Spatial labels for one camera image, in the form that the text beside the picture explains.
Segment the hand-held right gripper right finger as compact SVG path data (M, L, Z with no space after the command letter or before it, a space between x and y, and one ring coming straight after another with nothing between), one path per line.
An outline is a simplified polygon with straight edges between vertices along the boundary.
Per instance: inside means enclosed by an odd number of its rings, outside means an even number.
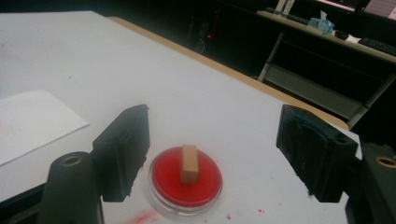
M358 148L354 140L307 110L283 105L276 147L318 201L340 201Z

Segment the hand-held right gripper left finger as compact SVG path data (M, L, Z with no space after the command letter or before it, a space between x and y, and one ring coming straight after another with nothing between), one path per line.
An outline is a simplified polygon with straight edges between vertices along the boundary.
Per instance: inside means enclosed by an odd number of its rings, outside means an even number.
M123 202L147 159L150 146L148 106L136 105L123 110L92 145L103 200Z

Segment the wooden stamp block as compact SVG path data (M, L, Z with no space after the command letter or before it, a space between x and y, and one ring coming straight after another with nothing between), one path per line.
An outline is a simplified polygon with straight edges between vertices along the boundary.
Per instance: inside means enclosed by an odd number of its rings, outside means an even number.
M193 145L183 145L180 155L180 182L193 185L199 174L198 150Z

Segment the round red ink pad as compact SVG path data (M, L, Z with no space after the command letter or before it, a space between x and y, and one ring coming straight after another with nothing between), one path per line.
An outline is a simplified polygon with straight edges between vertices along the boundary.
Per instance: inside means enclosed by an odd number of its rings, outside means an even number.
M222 190L216 162L193 145L172 147L157 155L150 165L148 182L159 205L184 216L210 208Z

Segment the white paper sheet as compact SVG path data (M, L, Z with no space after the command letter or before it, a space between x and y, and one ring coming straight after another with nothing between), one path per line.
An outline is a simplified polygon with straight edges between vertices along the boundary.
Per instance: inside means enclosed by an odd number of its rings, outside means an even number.
M0 166L88 125L48 91L1 99Z

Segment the black keyboard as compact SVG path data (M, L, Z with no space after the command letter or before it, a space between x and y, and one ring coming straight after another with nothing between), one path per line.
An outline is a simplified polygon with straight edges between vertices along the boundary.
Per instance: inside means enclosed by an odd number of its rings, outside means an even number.
M383 43L378 40L374 40L368 37L364 37L358 41L359 44L366 46L371 49L376 49L381 52L387 53L389 55L395 56L396 57L396 47Z

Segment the blue tissue pack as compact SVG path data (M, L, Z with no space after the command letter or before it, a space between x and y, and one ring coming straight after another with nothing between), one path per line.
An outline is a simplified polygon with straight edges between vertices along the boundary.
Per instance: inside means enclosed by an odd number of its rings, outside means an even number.
M307 26L320 31L322 34L329 35L333 30L334 24L327 19L327 13L321 11L320 17L311 18Z

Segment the metal frame desk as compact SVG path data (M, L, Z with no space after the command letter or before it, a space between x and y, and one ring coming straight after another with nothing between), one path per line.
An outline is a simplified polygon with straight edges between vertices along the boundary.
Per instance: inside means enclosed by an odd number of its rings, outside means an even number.
M348 127L367 119L396 84L395 57L272 12L258 15L272 38L259 80L327 109Z

